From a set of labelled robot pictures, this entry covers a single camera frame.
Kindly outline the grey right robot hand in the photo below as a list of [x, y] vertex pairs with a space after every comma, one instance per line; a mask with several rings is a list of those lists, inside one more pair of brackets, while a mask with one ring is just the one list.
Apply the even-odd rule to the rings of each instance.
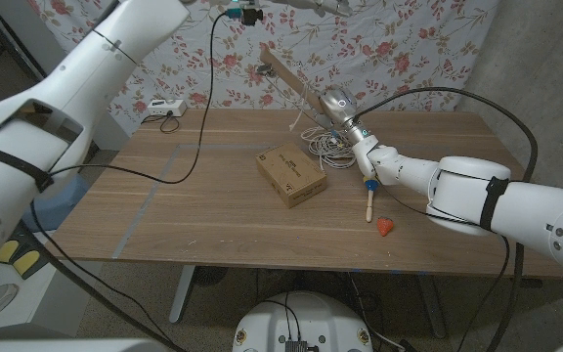
[[356, 118], [357, 101], [348, 89], [333, 85], [323, 90], [319, 99], [325, 115], [342, 128], [352, 146], [361, 143], [373, 148], [378, 144], [376, 137]]

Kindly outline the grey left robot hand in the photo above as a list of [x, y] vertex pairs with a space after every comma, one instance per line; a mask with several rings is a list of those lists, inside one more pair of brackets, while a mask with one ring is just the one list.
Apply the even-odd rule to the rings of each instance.
[[[350, 17], [353, 13], [347, 0], [271, 0], [273, 3], [288, 5], [296, 9], [314, 11], [320, 17], [325, 13]], [[230, 19], [240, 20], [247, 26], [254, 26], [264, 20], [260, 0], [207, 0], [211, 6], [229, 6], [224, 13]]]

